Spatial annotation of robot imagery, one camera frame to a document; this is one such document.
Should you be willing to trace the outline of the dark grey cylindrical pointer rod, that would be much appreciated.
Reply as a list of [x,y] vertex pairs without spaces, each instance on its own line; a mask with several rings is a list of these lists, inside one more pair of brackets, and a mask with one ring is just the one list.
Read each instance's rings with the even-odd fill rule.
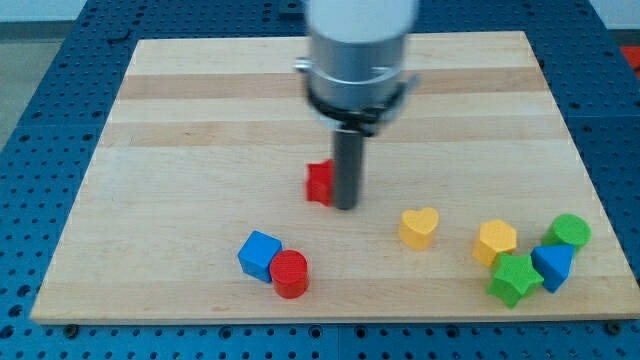
[[338,130],[333,136],[334,189],[337,209],[353,209],[359,199],[364,137],[357,131]]

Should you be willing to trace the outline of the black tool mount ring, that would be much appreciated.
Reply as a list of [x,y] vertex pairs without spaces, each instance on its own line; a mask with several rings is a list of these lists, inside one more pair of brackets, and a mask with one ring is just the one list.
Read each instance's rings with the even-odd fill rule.
[[409,94],[419,84],[419,75],[400,82],[392,96],[359,110],[347,110],[324,102],[312,90],[306,91],[306,101],[317,121],[334,131],[353,131],[364,137],[376,136],[380,129],[399,117]]

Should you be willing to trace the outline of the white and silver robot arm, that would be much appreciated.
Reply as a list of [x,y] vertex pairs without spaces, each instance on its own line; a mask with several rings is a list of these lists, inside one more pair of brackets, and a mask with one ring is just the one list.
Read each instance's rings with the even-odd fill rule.
[[333,131],[333,205],[359,200],[364,144],[398,117],[419,82],[404,80],[407,37],[418,0],[307,1],[308,55],[296,60],[307,103]]

